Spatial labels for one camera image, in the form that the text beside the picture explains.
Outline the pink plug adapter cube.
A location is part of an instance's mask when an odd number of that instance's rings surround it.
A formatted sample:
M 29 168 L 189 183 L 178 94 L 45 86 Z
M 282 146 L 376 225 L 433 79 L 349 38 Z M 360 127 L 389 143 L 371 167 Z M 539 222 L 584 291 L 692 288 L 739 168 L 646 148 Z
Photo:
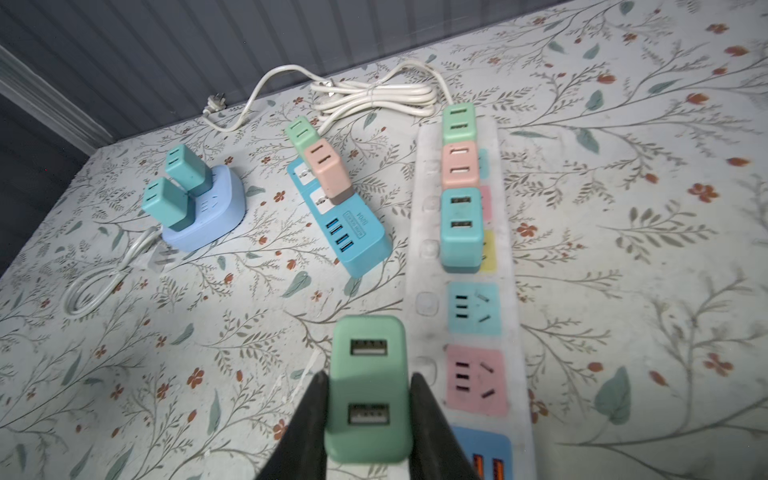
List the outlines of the pink plug adapter cube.
M 354 194 L 354 188 L 341 156 L 320 139 L 303 150 L 314 176 L 333 205 L 340 205 Z
M 444 145 L 441 165 L 443 190 L 478 188 L 480 186 L 479 156 L 475 141 L 461 141 Z

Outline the light blue round power strip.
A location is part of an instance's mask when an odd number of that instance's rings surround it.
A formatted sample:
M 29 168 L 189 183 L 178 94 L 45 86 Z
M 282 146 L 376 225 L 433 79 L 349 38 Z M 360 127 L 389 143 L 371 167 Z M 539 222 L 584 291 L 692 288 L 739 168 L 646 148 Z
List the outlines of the light blue round power strip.
M 164 227 L 162 239 L 174 249 L 193 252 L 235 229 L 246 212 L 245 189 L 228 166 L 212 168 L 212 188 L 194 199 L 195 221 L 182 231 Z

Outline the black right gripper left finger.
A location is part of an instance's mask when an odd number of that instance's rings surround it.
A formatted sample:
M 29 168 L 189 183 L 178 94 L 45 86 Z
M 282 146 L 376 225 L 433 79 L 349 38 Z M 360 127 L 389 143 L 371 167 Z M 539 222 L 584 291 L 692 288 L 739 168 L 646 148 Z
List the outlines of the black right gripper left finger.
M 328 375 L 316 373 L 273 454 L 256 476 L 265 479 L 325 479 L 324 433 L 328 408 Z

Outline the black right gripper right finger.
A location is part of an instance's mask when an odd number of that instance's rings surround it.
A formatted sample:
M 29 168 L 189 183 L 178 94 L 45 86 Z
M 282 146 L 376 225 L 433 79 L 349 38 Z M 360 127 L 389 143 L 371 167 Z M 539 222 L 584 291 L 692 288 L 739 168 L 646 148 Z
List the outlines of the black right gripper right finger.
M 421 373 L 411 377 L 410 410 L 413 434 L 410 478 L 478 479 Z

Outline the teal blue power strip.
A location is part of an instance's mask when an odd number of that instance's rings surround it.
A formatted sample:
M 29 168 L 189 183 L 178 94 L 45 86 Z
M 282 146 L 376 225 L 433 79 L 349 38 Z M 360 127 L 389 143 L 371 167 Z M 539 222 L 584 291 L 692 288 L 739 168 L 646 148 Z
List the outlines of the teal blue power strip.
M 362 278 L 391 255 L 390 237 L 358 194 L 340 205 L 333 205 L 309 167 L 299 158 L 288 165 L 287 173 L 336 258 L 351 277 Z

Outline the green plug adapter cube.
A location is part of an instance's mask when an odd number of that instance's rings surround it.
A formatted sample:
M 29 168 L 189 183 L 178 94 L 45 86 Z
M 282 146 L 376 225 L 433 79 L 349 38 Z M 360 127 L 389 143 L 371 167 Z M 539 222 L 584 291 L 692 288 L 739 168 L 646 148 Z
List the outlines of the green plug adapter cube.
M 442 114 L 442 138 L 444 145 L 477 140 L 473 103 L 457 103 L 445 107 Z
M 413 447 L 406 332 L 394 316 L 346 316 L 333 332 L 324 446 L 339 464 L 394 464 Z
M 305 116 L 299 116 L 286 126 L 284 133 L 300 156 L 302 156 L 310 146 L 320 140 L 320 135 Z

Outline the teal plug adapter cube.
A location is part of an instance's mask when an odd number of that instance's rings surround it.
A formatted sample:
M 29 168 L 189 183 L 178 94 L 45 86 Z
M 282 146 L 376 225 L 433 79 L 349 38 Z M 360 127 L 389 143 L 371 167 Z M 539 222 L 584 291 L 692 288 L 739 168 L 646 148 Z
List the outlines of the teal plug adapter cube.
M 167 153 L 165 171 L 193 197 L 208 192 L 213 186 L 211 168 L 184 144 L 173 147 Z
M 142 210 L 173 231 L 182 231 L 195 221 L 193 198 L 166 178 L 159 178 L 146 187 Z
M 441 195 L 440 261 L 447 272 L 476 273 L 484 248 L 484 223 L 477 187 L 447 189 Z

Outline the long white power strip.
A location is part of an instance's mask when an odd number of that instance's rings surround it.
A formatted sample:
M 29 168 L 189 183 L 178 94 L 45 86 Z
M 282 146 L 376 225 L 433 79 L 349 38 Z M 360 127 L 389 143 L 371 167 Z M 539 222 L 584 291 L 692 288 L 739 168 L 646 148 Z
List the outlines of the long white power strip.
M 421 128 L 416 142 L 411 233 L 402 320 L 409 367 L 421 373 L 465 458 L 482 479 L 537 476 L 522 328 L 506 214 L 496 121 L 477 120 L 479 189 L 448 203 L 478 201 L 480 220 L 441 221 L 442 127 Z M 442 230 L 484 231 L 475 273 L 444 269 Z

